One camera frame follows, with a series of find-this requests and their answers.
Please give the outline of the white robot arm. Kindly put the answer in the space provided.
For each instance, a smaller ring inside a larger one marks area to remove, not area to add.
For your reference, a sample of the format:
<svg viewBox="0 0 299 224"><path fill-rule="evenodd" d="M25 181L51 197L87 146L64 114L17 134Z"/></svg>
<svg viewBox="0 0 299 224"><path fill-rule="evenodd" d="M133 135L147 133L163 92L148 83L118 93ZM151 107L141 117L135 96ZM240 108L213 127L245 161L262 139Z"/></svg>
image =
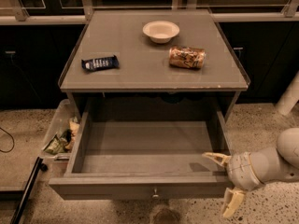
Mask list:
<svg viewBox="0 0 299 224"><path fill-rule="evenodd" d="M203 157L222 167L233 184L225 189L221 207L221 216L231 218L250 192L271 183L299 182L299 128L281 132L272 147L257 151L232 151L230 155L205 152Z"/></svg>

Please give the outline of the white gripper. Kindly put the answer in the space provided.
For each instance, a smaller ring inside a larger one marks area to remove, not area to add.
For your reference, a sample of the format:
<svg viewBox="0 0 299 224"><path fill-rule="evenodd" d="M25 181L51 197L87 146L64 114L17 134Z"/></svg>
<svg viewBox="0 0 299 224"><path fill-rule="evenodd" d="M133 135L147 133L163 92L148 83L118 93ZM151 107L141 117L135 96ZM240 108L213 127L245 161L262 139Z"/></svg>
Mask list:
<svg viewBox="0 0 299 224"><path fill-rule="evenodd" d="M222 153L205 152L202 156L221 167L226 167L227 174L235 185L233 189L227 188L223 197L221 215L229 218L245 200L246 191L260 188L263 183L253 171L249 152L235 154L232 157Z"/></svg>

